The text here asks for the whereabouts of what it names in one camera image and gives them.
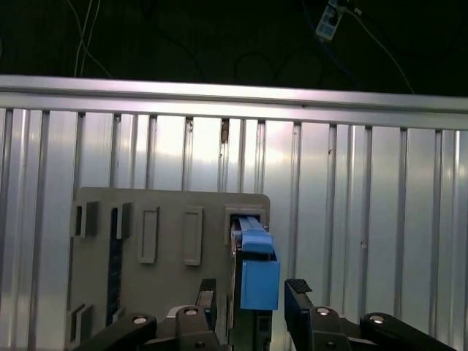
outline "blue block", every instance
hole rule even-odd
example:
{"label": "blue block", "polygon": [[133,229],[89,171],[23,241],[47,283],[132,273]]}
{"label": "blue block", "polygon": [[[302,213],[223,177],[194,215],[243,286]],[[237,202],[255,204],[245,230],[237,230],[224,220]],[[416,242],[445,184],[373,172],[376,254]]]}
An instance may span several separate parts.
{"label": "blue block", "polygon": [[241,309],[275,311],[278,309],[279,263],[242,262]]}

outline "white cable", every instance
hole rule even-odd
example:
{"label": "white cable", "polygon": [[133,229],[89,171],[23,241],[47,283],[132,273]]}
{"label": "white cable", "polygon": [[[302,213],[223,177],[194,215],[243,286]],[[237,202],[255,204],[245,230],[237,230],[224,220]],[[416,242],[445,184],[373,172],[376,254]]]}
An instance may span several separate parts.
{"label": "white cable", "polygon": [[[101,7],[101,0],[99,0],[97,3],[96,14],[94,15],[93,23],[91,24],[91,30],[89,32],[89,37],[88,37],[88,44],[86,44],[88,48],[89,48],[89,44],[91,43],[91,38],[93,37],[94,24],[96,24],[96,19],[97,19],[97,15],[99,14],[100,7]],[[83,76],[83,69],[85,67],[85,61],[86,61],[86,56],[83,57],[83,62],[81,62],[80,77]]]}
{"label": "white cable", "polygon": [[407,75],[404,73],[404,70],[400,67],[399,63],[397,60],[393,57],[393,55],[390,53],[390,51],[387,50],[387,48],[367,29],[367,27],[364,25],[362,20],[356,15],[354,12],[347,10],[347,13],[349,13],[351,16],[353,16],[357,22],[363,27],[364,31],[387,53],[387,55],[392,59],[393,63],[395,64],[396,68],[398,68],[398,71],[400,71],[401,76],[403,77],[405,83],[408,86],[408,89],[411,91],[412,94],[416,94],[413,88],[411,87],[410,82],[408,81]]}
{"label": "white cable", "polygon": [[78,17],[78,14],[75,10],[75,8],[73,7],[72,3],[70,2],[70,0],[67,0],[68,2],[68,5],[70,6],[70,8],[72,9],[73,11],[73,14],[75,15],[75,18],[76,18],[76,23],[78,25],[78,32],[80,34],[80,42],[81,44],[83,45],[83,50],[85,51],[86,55],[89,56],[89,58],[91,60],[93,60],[98,66],[99,68],[101,68],[105,73],[106,75],[109,77],[109,78],[112,78],[112,75],[110,75],[110,73],[104,68],[104,66],[101,65],[101,63],[99,61],[97,61],[94,56],[92,56],[89,51],[88,51],[88,48],[86,47],[86,44],[85,42],[83,41],[83,30],[81,29],[81,24],[80,24],[80,18]]}
{"label": "white cable", "polygon": [[[86,34],[86,26],[88,25],[88,18],[89,18],[89,13],[91,11],[91,6],[93,5],[93,0],[89,0],[89,5],[88,5],[88,12],[86,13],[86,18],[85,18],[85,24],[83,26],[83,36]],[[80,52],[81,52],[81,40],[80,43],[78,44],[78,49],[76,50],[76,59],[75,59],[75,71],[73,75],[76,77],[76,74],[78,73],[78,61],[80,59]]]}

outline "metal frame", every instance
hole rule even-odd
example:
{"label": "metal frame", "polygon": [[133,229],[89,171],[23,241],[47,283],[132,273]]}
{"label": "metal frame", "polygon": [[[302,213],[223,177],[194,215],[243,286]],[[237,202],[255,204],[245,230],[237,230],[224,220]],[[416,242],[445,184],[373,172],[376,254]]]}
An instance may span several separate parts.
{"label": "metal frame", "polygon": [[29,110],[468,129],[468,99],[248,86],[0,76],[0,106]]}

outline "rectangular slot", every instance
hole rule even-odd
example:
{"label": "rectangular slot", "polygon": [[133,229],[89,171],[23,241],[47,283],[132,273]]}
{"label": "rectangular slot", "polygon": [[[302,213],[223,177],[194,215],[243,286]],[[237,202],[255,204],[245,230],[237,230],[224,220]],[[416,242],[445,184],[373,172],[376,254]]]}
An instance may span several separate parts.
{"label": "rectangular slot", "polygon": [[83,217],[83,207],[76,206],[75,236],[81,236],[81,221]]}
{"label": "rectangular slot", "polygon": [[184,214],[184,263],[200,265],[202,256],[203,208],[192,207]]}
{"label": "rectangular slot", "polygon": [[156,260],[159,207],[144,209],[138,230],[138,261],[153,264]]}

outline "dark background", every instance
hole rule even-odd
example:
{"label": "dark background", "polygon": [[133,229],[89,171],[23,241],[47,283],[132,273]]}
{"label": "dark background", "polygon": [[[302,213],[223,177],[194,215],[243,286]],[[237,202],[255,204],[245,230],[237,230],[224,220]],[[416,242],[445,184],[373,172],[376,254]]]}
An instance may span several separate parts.
{"label": "dark background", "polygon": [[[305,1],[317,25],[324,2]],[[89,1],[71,2],[83,26]],[[354,80],[317,43],[301,0],[141,2],[101,0],[89,52],[113,78],[410,92],[349,15],[328,47]],[[358,0],[357,6],[378,23],[363,20],[394,53],[417,94],[468,95],[467,0]],[[80,36],[67,0],[0,0],[0,36],[0,74],[74,75]],[[83,77],[106,74],[86,58]]]}

